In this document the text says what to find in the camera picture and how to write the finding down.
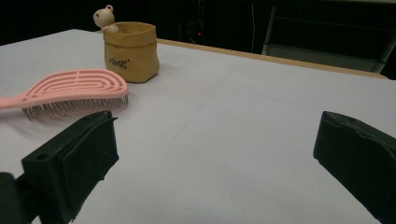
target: tan paper pot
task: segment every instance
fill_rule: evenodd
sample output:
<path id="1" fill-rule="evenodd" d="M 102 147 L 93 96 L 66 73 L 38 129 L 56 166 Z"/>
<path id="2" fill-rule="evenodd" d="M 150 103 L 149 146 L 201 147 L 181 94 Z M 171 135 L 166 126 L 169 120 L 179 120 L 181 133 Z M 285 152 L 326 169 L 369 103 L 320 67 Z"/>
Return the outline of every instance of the tan paper pot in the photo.
<path id="1" fill-rule="evenodd" d="M 115 24 L 118 32 L 104 33 L 106 68 L 127 82 L 147 82 L 160 69 L 155 26 L 135 21 Z"/>

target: pink hairbrush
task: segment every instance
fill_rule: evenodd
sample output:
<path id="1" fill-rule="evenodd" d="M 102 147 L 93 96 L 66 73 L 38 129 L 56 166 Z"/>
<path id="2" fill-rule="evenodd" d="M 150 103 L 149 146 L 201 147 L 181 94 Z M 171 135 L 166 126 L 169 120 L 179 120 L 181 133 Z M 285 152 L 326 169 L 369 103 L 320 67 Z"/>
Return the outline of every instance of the pink hairbrush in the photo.
<path id="1" fill-rule="evenodd" d="M 55 119 L 124 109 L 127 93 L 125 80 L 109 70 L 69 70 L 46 76 L 19 95 L 0 98 L 0 109 L 21 108 L 31 121 Z"/>

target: dark background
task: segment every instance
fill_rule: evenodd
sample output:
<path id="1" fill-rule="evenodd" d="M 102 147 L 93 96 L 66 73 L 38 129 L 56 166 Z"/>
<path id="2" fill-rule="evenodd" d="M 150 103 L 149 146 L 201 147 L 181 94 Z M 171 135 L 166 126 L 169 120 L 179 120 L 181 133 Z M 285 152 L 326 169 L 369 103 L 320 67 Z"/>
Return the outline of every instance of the dark background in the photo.
<path id="1" fill-rule="evenodd" d="M 379 59 L 395 35 L 396 5 L 391 4 L 319 0 L 6 1 L 2 7 L 7 13 L 0 15 L 0 45 L 68 29 L 97 31 L 92 14 L 112 5 L 116 21 L 154 24 L 159 38 L 260 54 L 274 4 L 274 44 Z M 396 79 L 395 51 L 381 73 L 391 79 Z"/>

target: white table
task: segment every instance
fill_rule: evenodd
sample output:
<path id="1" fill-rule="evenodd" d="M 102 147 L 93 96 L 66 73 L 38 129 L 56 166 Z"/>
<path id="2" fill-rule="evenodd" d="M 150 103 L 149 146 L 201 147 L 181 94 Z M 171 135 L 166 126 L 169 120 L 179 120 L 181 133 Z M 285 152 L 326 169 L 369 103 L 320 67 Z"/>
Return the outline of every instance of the white table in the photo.
<path id="1" fill-rule="evenodd" d="M 379 223 L 313 158 L 322 111 L 396 136 L 396 82 L 165 44 L 159 74 L 114 113 L 120 160 L 74 223 Z M 70 30 L 0 47 L 0 95 L 105 68 L 102 36 Z M 0 171 L 78 117 L 0 111 Z"/>

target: teddy bear figurine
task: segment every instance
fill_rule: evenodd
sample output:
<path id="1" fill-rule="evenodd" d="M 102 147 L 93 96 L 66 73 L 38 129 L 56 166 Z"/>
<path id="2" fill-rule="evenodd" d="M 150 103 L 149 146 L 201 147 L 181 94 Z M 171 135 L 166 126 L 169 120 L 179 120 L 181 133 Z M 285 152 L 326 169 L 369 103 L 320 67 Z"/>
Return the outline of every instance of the teddy bear figurine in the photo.
<path id="1" fill-rule="evenodd" d="M 93 21 L 101 28 L 100 33 L 105 31 L 118 32 L 119 27 L 114 24 L 113 6 L 107 5 L 105 8 L 97 10 L 93 13 Z"/>

